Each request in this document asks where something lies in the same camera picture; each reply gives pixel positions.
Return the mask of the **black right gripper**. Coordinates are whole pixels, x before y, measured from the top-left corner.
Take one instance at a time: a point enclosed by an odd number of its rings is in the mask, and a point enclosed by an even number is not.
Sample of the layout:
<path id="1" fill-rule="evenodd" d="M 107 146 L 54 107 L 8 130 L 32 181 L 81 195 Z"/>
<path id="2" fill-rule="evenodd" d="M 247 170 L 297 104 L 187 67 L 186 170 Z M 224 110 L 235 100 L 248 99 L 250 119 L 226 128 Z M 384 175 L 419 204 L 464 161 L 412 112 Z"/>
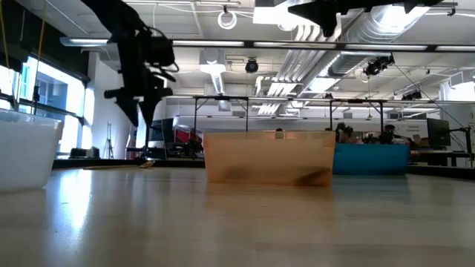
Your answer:
<path id="1" fill-rule="evenodd" d="M 308 10 L 308 9 L 288 9 L 288 11 L 303 19 L 307 19 L 312 22 L 323 22 L 323 31 L 325 37 L 331 37 L 335 28 L 338 25 L 336 15 L 346 15 L 349 10 L 363 9 L 364 12 L 371 11 L 371 5 L 369 1 L 363 0 L 291 0 L 289 1 L 288 8 L 298 6 L 310 6 L 311 8 L 323 7 L 323 13 L 320 10 Z"/>

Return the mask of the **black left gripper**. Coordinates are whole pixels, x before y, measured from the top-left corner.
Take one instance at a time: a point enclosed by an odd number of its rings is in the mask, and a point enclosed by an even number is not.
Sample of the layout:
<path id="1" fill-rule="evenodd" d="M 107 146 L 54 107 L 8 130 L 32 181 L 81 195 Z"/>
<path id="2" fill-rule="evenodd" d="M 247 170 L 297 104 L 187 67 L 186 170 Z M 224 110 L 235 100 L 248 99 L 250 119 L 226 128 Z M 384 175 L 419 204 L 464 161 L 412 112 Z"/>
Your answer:
<path id="1" fill-rule="evenodd" d="M 139 106 L 145 123 L 151 125 L 157 104 L 163 97 L 172 96 L 173 90 L 164 86 L 165 80 L 156 76 L 158 72 L 152 72 L 147 68 L 138 72 L 119 70 L 118 73 L 122 75 L 123 86 L 118 89 L 106 90 L 104 97 L 106 99 L 115 98 L 119 101 L 119 107 L 131 124 L 137 127 L 139 121 L 136 98 L 144 96 Z"/>

